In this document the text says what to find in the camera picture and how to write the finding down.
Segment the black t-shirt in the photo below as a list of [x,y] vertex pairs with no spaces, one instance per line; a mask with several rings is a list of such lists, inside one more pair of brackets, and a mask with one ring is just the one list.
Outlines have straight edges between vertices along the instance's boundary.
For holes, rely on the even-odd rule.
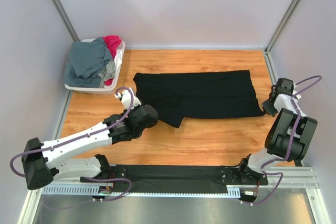
[[248,70],[200,73],[136,73],[136,96],[175,128],[184,118],[263,116]]

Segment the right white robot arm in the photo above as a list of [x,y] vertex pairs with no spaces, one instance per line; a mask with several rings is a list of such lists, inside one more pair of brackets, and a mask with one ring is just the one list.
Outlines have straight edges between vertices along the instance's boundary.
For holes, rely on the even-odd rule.
[[317,128],[317,120],[302,112],[298,104],[300,97],[292,80],[279,78],[272,86],[269,98],[261,106],[266,114],[276,119],[264,148],[241,160],[236,171],[241,183],[256,185],[266,177],[268,168],[304,158]]

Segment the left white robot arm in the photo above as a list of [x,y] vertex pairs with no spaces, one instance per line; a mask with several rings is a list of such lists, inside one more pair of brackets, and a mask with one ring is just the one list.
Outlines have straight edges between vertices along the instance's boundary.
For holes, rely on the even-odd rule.
[[53,180],[78,178],[82,182],[104,183],[111,168],[104,155],[74,159],[81,153],[139,138],[145,128],[154,127],[158,113],[150,105],[113,114],[91,128],[57,140],[29,140],[21,157],[27,188],[35,190]]

